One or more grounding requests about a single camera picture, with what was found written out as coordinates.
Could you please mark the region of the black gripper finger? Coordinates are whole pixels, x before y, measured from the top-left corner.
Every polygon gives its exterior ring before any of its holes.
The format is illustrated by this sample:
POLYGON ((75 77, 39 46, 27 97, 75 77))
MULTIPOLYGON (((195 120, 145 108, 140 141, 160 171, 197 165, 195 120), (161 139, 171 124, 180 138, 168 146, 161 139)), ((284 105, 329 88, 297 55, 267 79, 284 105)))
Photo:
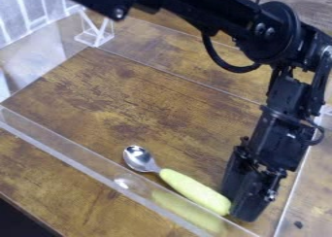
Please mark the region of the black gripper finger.
POLYGON ((268 186, 264 196, 267 202, 272 202, 277 196, 277 189, 280 187, 280 181, 287 178, 287 171, 280 169, 276 172, 268 174, 268 186))
POLYGON ((259 170, 257 164, 241 147, 233 149, 229 157, 220 193, 231 201, 229 215, 241 221, 255 221, 271 202, 264 200, 268 186, 268 170, 259 170))

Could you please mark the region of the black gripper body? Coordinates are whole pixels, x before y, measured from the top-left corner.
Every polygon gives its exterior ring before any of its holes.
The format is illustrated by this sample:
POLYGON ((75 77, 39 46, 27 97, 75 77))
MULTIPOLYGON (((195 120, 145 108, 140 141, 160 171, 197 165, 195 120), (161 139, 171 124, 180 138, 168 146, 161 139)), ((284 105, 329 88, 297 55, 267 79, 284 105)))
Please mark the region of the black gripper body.
POLYGON ((301 122, 291 115, 261 106, 261 117, 251 138, 244 137, 236 153, 240 157, 240 174, 260 172, 269 176, 287 176, 300 165, 309 146, 324 138, 324 128, 311 118, 301 122))

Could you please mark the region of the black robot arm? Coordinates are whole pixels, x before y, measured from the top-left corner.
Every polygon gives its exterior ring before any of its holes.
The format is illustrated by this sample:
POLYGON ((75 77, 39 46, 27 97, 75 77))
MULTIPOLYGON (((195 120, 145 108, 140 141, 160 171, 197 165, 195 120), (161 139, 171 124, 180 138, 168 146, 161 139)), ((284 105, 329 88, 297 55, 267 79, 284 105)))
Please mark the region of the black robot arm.
POLYGON ((325 104, 332 37, 300 21, 292 8, 257 0, 72 0, 115 21, 132 9, 167 10, 201 32, 205 50, 227 71, 272 68, 267 101, 253 135, 231 155, 221 193, 229 215, 253 221, 275 200, 280 181, 296 171, 325 129, 313 122, 325 104))

